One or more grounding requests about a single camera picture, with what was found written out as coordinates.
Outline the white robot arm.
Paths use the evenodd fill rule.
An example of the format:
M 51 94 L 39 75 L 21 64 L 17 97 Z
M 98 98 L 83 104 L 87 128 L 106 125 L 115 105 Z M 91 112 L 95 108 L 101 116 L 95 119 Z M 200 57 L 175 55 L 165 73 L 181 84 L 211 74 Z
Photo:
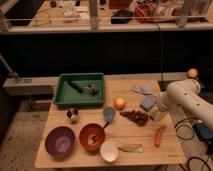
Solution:
M 213 105 L 199 96 L 200 91 L 201 85 L 195 79 L 169 83 L 166 90 L 157 98 L 157 109 L 151 112 L 151 118 L 158 122 L 171 109 L 182 107 L 213 131 Z

